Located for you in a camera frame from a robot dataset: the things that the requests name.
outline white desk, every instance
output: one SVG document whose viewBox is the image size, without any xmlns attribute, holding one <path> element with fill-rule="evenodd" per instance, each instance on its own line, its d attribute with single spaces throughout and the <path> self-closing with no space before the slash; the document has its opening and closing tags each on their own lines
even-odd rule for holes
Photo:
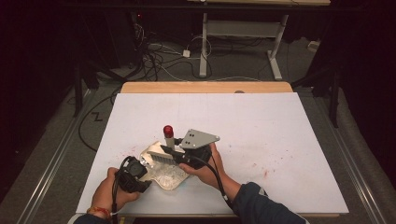
<svg viewBox="0 0 396 224">
<path fill-rule="evenodd" d="M 150 90 L 141 88 L 147 84 L 130 83 L 127 84 L 129 89 L 123 89 L 135 90 L 136 85 L 135 92 L 163 92 L 165 85 L 170 90 L 183 86 L 183 83 L 168 82 L 158 83 L 159 89 L 154 88 L 156 83 L 150 84 Z M 221 91 L 222 85 L 226 90 L 233 85 L 231 82 L 196 84 L 208 86 L 209 91 L 213 86 Z M 236 90 L 257 90 L 260 85 L 271 86 L 271 83 L 248 84 L 256 88 L 244 89 L 244 84 L 234 87 Z M 188 87 L 186 91 L 193 92 L 194 83 L 184 85 Z M 138 157 L 155 141 L 164 143 L 163 126 L 166 124 L 174 127 L 176 137 L 183 137 L 189 128 L 219 135 L 221 139 L 217 145 L 227 173 L 240 183 L 258 183 L 270 198 L 294 212 L 303 216 L 334 216 L 348 212 L 299 97 L 293 92 L 283 92 L 119 94 L 77 213 L 85 213 L 91 205 L 92 195 L 106 177 L 109 166 L 120 166 L 129 155 Z M 120 214 L 224 217 L 232 216 L 232 211 L 217 190 L 190 177 L 172 191 L 163 190 L 153 182 L 138 201 L 127 204 Z"/>
<path fill-rule="evenodd" d="M 288 6 L 328 6 L 330 0 L 206 0 L 210 3 L 236 3 L 236 4 L 262 4 L 262 5 L 288 5 Z M 228 36 L 252 36 L 252 37 L 274 37 L 275 44 L 272 50 L 267 51 L 267 57 L 275 80 L 282 80 L 279 66 L 276 61 L 276 54 L 282 40 L 283 32 L 289 15 L 284 15 L 280 22 L 258 22 L 258 21 L 213 21 L 207 19 L 204 13 L 202 31 L 202 49 L 200 61 L 200 77 L 206 77 L 207 47 L 206 39 L 208 35 L 228 35 Z"/>
</svg>

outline person's left hand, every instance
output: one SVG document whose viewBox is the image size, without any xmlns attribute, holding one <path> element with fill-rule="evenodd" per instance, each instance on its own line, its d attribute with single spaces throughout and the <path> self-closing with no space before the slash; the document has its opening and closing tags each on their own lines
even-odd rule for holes
<svg viewBox="0 0 396 224">
<path fill-rule="evenodd" d="M 116 178 L 116 172 L 119 169 L 110 167 L 107 170 L 107 178 L 102 181 L 96 192 L 92 197 L 92 207 L 101 207 L 111 212 L 111 205 L 113 204 L 113 183 Z M 139 192 L 128 193 L 118 187 L 117 190 L 117 211 L 119 211 L 126 203 L 137 200 L 140 196 Z"/>
</svg>

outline wooden table edge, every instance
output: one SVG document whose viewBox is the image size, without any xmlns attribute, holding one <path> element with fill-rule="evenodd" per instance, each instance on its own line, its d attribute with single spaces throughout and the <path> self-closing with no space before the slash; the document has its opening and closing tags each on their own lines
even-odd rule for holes
<svg viewBox="0 0 396 224">
<path fill-rule="evenodd" d="M 125 82 L 120 93 L 293 92 L 288 82 Z"/>
</svg>

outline metal rail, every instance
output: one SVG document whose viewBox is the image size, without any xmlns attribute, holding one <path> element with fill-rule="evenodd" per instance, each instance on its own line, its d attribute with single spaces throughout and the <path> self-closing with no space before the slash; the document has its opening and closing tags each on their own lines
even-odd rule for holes
<svg viewBox="0 0 396 224">
<path fill-rule="evenodd" d="M 81 122 L 85 112 L 87 111 L 87 105 L 93 99 L 95 95 L 95 91 L 87 90 L 84 99 L 85 105 L 82 107 L 80 113 L 72 119 L 67 130 L 64 134 L 64 137 L 61 140 L 61 143 L 57 147 L 52 159 L 47 166 L 46 171 L 41 176 L 37 186 L 35 187 L 35 191 L 33 192 L 32 196 L 30 197 L 29 202 L 26 204 L 23 212 L 21 213 L 20 218 L 18 219 L 19 223 L 31 223 L 33 218 L 35 217 L 35 213 L 37 212 L 38 207 L 42 203 L 44 196 L 46 195 L 48 189 L 50 188 L 50 184 L 52 183 L 53 178 L 55 177 L 58 168 L 60 167 L 62 160 L 64 159 L 64 155 L 67 152 L 68 145 L 70 140 L 72 139 L 73 134 L 75 133 L 76 128 L 78 127 L 79 123 Z"/>
<path fill-rule="evenodd" d="M 339 133 L 338 129 L 332 126 L 332 122 L 330 121 L 329 117 L 327 116 L 327 109 L 326 105 L 323 102 L 323 99 L 317 99 L 316 103 L 321 111 L 323 118 L 326 120 L 329 129 L 332 130 L 332 134 L 335 137 L 335 140 L 339 146 L 339 152 L 341 159 L 343 160 L 344 164 L 346 165 L 346 170 L 352 180 L 352 183 L 355 185 L 356 191 L 358 192 L 359 196 L 361 197 L 361 201 L 367 211 L 368 216 L 370 217 L 372 223 L 374 224 L 386 224 L 387 221 L 385 220 L 384 216 L 382 215 L 381 209 L 378 206 L 378 203 L 375 200 L 375 197 L 367 185 L 366 181 L 364 180 L 361 171 L 359 170 L 358 165 L 356 164 L 353 156 L 350 154 L 350 151 L 345 143 L 343 137 Z"/>
</svg>

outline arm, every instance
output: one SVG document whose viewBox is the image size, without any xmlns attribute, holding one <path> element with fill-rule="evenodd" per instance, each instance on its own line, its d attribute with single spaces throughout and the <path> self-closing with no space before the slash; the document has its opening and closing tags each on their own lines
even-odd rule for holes
<svg viewBox="0 0 396 224">
<path fill-rule="evenodd" d="M 264 195 L 264 190 L 255 183 L 241 185 L 230 178 L 224 170 L 221 156 L 212 143 L 213 158 L 209 160 L 212 167 L 218 167 L 219 176 L 227 197 L 233 202 L 233 212 L 239 216 L 242 223 L 308 223 L 302 217 L 292 213 L 281 203 L 275 203 Z M 219 189 L 215 175 L 207 167 L 194 170 L 187 164 L 181 163 L 179 167 L 189 175 L 196 175 L 207 185 Z"/>
<path fill-rule="evenodd" d="M 108 168 L 107 178 L 102 181 L 92 196 L 91 208 L 99 207 L 101 210 L 104 209 L 110 213 L 111 205 L 113 204 L 112 189 L 117 171 L 117 168 Z M 137 200 L 139 196 L 139 192 L 128 193 L 123 191 L 121 188 L 118 188 L 116 199 L 117 211 L 120 210 L 126 203 Z M 78 217 L 74 224 L 109 224 L 110 221 L 107 219 L 107 212 L 90 209 L 87 214 Z"/>
</svg>

